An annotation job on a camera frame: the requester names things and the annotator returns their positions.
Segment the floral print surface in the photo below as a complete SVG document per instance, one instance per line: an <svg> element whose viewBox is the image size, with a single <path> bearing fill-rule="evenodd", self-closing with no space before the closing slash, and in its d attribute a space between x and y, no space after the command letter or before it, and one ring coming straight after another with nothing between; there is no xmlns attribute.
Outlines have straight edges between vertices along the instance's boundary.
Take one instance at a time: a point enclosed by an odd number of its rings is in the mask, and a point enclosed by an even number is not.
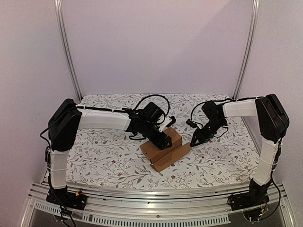
<svg viewBox="0 0 303 227"><path fill-rule="evenodd" d="M147 94L90 95L81 104L121 109L134 108ZM206 100L222 100L224 95L165 94L170 101L169 115L176 117L172 126L189 142L195 129L186 124L193 107ZM159 97L142 102L143 108L153 101L164 111L167 103ZM197 108L193 118L205 124L206 116ZM193 147L182 159L161 173L150 167L140 150L146 140L129 139L130 133L109 129L78 131L67 164L67 181L91 186L131 189L185 189L218 186L249 181L258 165L257 150L240 117L227 120L229 130L220 138ZM220 129L220 136L226 129Z"/></svg>

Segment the slotted vent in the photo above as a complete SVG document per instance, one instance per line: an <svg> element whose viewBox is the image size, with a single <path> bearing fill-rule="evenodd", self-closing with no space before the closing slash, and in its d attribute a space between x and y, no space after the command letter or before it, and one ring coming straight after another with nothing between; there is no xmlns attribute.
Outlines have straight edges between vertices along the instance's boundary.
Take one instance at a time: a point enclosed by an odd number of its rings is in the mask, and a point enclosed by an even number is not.
<svg viewBox="0 0 303 227"><path fill-rule="evenodd" d="M60 215L60 208L56 205L46 204L43 202L36 202L35 208L47 213ZM98 215L84 213L82 219L74 218L82 222L87 222L96 225L108 227L207 227L217 226L230 223L228 215L221 215L211 218L199 218L192 220L178 220L178 221L138 221L126 220L117 218L106 218Z"/></svg>

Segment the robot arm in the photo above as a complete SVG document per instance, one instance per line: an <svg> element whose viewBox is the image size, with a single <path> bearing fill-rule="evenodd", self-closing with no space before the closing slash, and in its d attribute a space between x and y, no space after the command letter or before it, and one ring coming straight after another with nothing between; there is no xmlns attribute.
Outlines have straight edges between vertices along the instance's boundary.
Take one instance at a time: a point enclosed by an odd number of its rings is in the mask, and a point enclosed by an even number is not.
<svg viewBox="0 0 303 227"><path fill-rule="evenodd" d="M262 150L259 165L254 178L250 182L250 192L245 195L235 195L233 210L259 205L266 198L267 188L271 184L271 173L276 167L280 155L281 140L289 126L288 116L276 95L258 97L217 105L214 101L202 106L209 122L194 132L191 146L208 142L220 127L227 126L226 118L236 116L255 116L258 118L262 135Z"/></svg>
<svg viewBox="0 0 303 227"><path fill-rule="evenodd" d="M148 103L143 109L125 108L118 111L76 105L72 99L66 99L48 123L50 148L45 160L49 170L51 190L47 200L56 204L63 202L67 207L81 210L85 206L82 203L79 207L76 198L66 201L66 198L71 197L67 192L65 180L67 158L75 142L77 130L97 128L123 130L134 135L139 133L163 150L172 146L171 137L163 130L175 122L173 116L167 117L153 102Z"/></svg>

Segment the vertical metal post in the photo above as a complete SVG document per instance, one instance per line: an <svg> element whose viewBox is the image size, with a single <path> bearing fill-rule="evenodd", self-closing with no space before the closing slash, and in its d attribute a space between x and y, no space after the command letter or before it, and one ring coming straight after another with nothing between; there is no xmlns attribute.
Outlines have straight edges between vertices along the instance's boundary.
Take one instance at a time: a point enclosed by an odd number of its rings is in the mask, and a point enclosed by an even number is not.
<svg viewBox="0 0 303 227"><path fill-rule="evenodd" d="M250 57L250 51L253 43L253 38L256 30L256 25L257 25L257 19L258 19L258 12L259 12L259 5L260 5L260 0L254 0L252 4L252 14L251 14L251 19L250 19L250 30L249 30L249 35L247 39L247 44L246 44L246 49L245 49L245 54L243 57L240 73L238 76L236 88L234 90L234 93L232 95L233 99L237 99L241 90L241 86L243 83L245 71L247 68L247 64L249 61Z"/></svg>
<svg viewBox="0 0 303 227"><path fill-rule="evenodd" d="M74 86L77 98L79 100L81 100L83 98L83 96L82 96L82 93L81 93L81 90L79 87L78 79L76 77L75 68L72 63L71 51L70 51L70 47L68 45L67 35L66 35L66 31L65 31L61 0L54 0L54 3L55 3L59 31L60 31L60 35L61 35L61 41L62 41L62 45L63 45L63 49L64 49L67 66L68 66L68 69L70 72L71 81Z"/></svg>

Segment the white wall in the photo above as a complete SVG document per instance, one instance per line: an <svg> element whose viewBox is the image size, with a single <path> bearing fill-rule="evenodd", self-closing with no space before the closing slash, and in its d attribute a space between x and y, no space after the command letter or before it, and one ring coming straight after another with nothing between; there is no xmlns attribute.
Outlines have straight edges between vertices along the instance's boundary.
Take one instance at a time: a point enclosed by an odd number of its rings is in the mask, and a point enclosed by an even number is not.
<svg viewBox="0 0 303 227"><path fill-rule="evenodd" d="M39 133L75 98L53 1L0 1L0 97L0 226L15 227L46 169Z"/></svg>
<svg viewBox="0 0 303 227"><path fill-rule="evenodd" d="M231 95L252 2L62 1L82 92Z"/></svg>
<svg viewBox="0 0 303 227"><path fill-rule="evenodd" d="M290 118L274 177L303 226L303 0L264 0L241 97L276 93ZM258 126L250 119L256 135Z"/></svg>

